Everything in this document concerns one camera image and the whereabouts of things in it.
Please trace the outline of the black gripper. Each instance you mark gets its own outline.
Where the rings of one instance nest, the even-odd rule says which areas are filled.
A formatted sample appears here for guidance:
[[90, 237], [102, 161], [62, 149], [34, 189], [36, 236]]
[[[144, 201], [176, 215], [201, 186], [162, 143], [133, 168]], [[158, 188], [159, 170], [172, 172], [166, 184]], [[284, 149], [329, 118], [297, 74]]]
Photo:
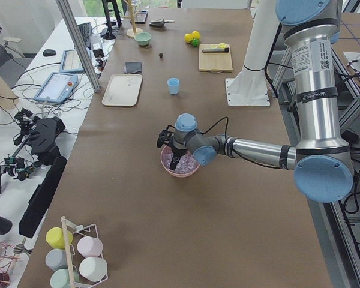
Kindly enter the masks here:
[[[173, 135], [174, 132], [170, 131], [170, 127], [174, 128], [172, 125], [168, 125], [165, 129], [163, 129], [157, 139], [157, 148], [161, 148], [163, 145], [166, 145], [168, 147], [173, 146]], [[182, 156], [181, 155], [175, 155], [173, 154], [169, 169], [170, 170], [176, 170], [177, 165], [179, 164]]]

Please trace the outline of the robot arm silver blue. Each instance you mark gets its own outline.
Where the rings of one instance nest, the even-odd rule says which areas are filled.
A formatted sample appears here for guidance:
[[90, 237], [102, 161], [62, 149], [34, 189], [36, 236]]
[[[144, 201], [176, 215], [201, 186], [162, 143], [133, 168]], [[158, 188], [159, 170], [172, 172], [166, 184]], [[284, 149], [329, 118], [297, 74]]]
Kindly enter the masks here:
[[340, 1], [277, 1], [275, 15], [292, 51], [300, 140], [295, 147], [229, 137], [207, 136], [196, 118], [183, 113], [174, 130], [163, 130], [157, 146], [172, 150], [170, 169], [191, 153], [201, 165], [218, 154], [260, 166], [291, 169], [298, 190], [309, 199], [330, 203], [353, 186], [349, 144], [341, 137], [331, 44], [340, 33]]

